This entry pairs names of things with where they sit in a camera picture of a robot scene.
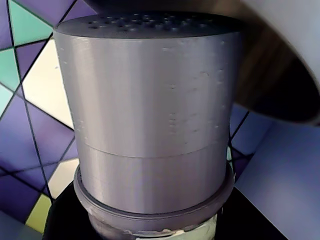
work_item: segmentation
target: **black base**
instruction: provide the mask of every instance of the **black base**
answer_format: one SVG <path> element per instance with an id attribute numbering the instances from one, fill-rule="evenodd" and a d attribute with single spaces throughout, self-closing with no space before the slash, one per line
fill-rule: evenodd
<path id="1" fill-rule="evenodd" d="M 71 183 L 53 203 L 43 240 L 102 240 L 92 228 Z M 234 188 L 217 222 L 215 240 L 286 240 L 286 238 Z"/>

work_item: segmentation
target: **gray flange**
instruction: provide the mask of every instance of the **gray flange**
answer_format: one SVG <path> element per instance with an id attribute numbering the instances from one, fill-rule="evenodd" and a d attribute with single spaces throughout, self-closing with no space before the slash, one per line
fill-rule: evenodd
<path id="1" fill-rule="evenodd" d="M 79 167 L 74 177 L 75 193 L 83 207 L 88 211 L 92 226 L 100 235 L 113 240 L 161 237 L 171 235 L 176 230 L 195 228 L 218 212 L 230 196 L 233 186 L 234 177 L 231 167 L 227 164 L 223 184 L 206 201 L 175 212 L 140 214 L 121 211 L 94 199 L 83 186 Z"/>

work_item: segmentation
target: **perforated lid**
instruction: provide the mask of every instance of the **perforated lid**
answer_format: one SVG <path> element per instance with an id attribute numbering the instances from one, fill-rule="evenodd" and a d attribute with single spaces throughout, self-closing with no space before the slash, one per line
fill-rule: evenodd
<path id="1" fill-rule="evenodd" d="M 92 38 L 187 38 L 238 32 L 241 22 L 227 16 L 194 12 L 100 14 L 62 22 L 58 33 Z"/>

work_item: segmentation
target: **gray ring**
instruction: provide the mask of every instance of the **gray ring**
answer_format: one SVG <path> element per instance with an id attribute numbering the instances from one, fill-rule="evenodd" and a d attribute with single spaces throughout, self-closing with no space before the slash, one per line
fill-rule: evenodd
<path id="1" fill-rule="evenodd" d="M 93 198 L 85 189 L 81 172 L 78 167 L 74 176 L 74 190 L 82 204 L 101 224 L 111 226 L 118 230 L 130 232 L 132 235 L 140 235 L 145 232 L 163 232 L 163 230 L 181 230 L 189 226 L 198 225 L 212 216 L 223 206 L 230 196 L 234 186 L 234 176 L 229 164 L 226 165 L 225 180 L 219 190 L 210 198 L 193 207 L 161 214 L 140 214 L 121 211 L 107 206 Z"/>

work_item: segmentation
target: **3d printed cylinder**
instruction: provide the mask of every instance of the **3d printed cylinder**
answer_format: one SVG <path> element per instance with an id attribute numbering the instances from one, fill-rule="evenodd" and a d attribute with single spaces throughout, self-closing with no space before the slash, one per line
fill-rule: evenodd
<path id="1" fill-rule="evenodd" d="M 239 27 L 187 12 L 57 26 L 80 160 L 76 192 L 98 232 L 176 230 L 207 220 L 227 200 Z"/>

